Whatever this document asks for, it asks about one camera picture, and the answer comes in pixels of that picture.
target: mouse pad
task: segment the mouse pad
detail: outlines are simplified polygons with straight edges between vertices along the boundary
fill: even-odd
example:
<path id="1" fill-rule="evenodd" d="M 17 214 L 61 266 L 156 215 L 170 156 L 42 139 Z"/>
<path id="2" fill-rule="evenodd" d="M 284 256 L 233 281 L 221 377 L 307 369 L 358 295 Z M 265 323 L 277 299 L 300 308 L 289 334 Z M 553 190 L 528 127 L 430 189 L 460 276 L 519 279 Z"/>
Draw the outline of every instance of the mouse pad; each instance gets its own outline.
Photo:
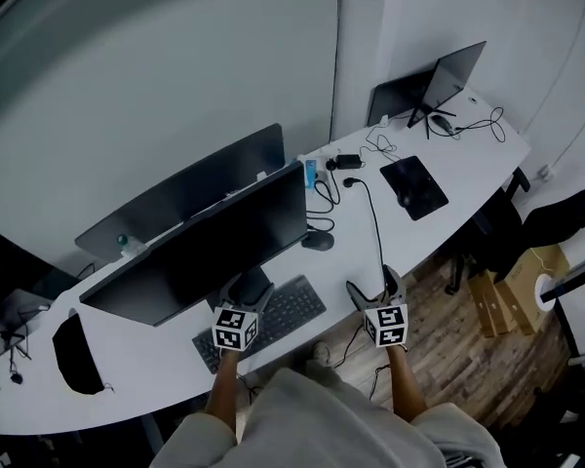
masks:
<path id="1" fill-rule="evenodd" d="M 397 196 L 409 196 L 404 208 L 412 220 L 420 220 L 449 203 L 447 195 L 417 156 L 396 161 L 379 171 Z"/>

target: white wall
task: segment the white wall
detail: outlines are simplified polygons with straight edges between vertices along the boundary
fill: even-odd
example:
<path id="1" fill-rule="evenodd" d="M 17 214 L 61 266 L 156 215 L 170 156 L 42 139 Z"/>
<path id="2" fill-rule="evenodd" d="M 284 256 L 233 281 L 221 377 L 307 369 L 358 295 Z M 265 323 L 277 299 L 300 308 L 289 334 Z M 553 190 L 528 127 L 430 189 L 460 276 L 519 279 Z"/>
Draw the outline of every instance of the white wall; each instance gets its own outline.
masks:
<path id="1" fill-rule="evenodd" d="M 523 196 L 520 211 L 524 217 L 535 208 L 556 203 L 585 188 L 585 19 L 567 64 L 533 120 L 529 134 L 533 151 L 523 164 L 527 174 L 558 161 L 553 167 L 556 176 L 545 183 L 535 181 Z M 585 229 L 562 247 L 570 265 L 585 260 Z M 562 297 L 562 305 L 578 350 L 585 354 L 585 286 Z"/>
<path id="2" fill-rule="evenodd" d="M 378 51 L 386 49 L 384 6 L 385 0 L 340 0 L 332 138 L 364 126 L 371 89 L 385 76 L 376 63 Z"/>
<path id="3" fill-rule="evenodd" d="M 77 272 L 73 241 L 279 122 L 328 141 L 337 0 L 21 0 L 0 20 L 0 233 Z"/>
<path id="4" fill-rule="evenodd" d="M 365 1 L 371 6 L 377 0 Z M 351 96 L 334 124 L 348 132 L 334 131 L 334 137 L 364 126 L 374 85 L 482 40 L 488 45 L 471 86 L 490 104 L 504 106 L 505 117 L 518 131 L 525 130 L 564 65 L 585 0 L 384 0 L 383 6 L 379 37 L 373 34 L 371 40 L 377 49 L 366 53 L 366 82 L 356 85 L 363 91 L 358 97 L 366 97 L 364 112 Z M 347 26 L 345 17 L 341 29 Z"/>

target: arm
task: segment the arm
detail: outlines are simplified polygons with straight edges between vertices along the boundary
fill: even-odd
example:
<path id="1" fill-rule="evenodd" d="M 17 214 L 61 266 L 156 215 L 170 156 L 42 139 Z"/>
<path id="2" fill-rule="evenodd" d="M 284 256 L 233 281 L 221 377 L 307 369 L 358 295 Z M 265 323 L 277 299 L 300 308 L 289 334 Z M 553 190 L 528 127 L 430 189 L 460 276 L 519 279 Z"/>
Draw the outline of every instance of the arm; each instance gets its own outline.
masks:
<path id="1" fill-rule="evenodd" d="M 392 377 L 392 408 L 397 416 L 411 423 L 418 415 L 425 412 L 425 403 L 416 378 L 411 372 L 406 359 L 406 351 L 401 345 L 386 347 L 390 360 Z"/>
<path id="2" fill-rule="evenodd" d="M 205 414 L 217 417 L 236 433 L 236 368 L 240 353 L 225 351 L 214 380 Z"/>

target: wooden floor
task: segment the wooden floor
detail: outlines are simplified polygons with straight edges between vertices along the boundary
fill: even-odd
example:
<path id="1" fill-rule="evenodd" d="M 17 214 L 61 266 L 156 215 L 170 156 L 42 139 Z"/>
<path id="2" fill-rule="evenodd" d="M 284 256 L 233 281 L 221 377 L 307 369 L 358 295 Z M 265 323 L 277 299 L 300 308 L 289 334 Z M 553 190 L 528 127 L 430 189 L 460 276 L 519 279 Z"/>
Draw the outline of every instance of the wooden floor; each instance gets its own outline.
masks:
<path id="1" fill-rule="evenodd" d="M 555 314 L 549 314 L 538 334 L 515 330 L 484 338 L 467 284 L 455 296 L 444 292 L 448 263 L 417 277 L 417 282 L 407 278 L 408 360 L 428 404 L 453 402 L 493 430 L 519 424 L 534 403 L 533 390 L 547 391 L 566 368 L 569 350 Z M 333 363 L 342 358 L 361 322 L 361 315 L 353 314 L 322 336 Z M 360 331 L 337 372 L 368 395 L 375 369 L 387 363 L 385 350 L 376 349 Z M 241 400 L 246 395 L 243 390 Z M 390 370 L 380 372 L 372 400 L 392 408 Z"/>

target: blue object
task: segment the blue object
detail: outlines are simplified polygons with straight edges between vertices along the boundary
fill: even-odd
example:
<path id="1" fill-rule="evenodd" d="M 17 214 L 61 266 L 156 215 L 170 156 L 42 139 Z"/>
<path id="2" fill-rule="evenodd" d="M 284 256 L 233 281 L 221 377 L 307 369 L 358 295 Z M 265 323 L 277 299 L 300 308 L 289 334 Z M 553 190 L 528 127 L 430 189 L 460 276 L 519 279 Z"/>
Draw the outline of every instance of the blue object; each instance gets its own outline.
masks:
<path id="1" fill-rule="evenodd" d="M 305 160 L 305 179 L 308 189 L 314 189 L 316 181 L 316 160 Z"/>

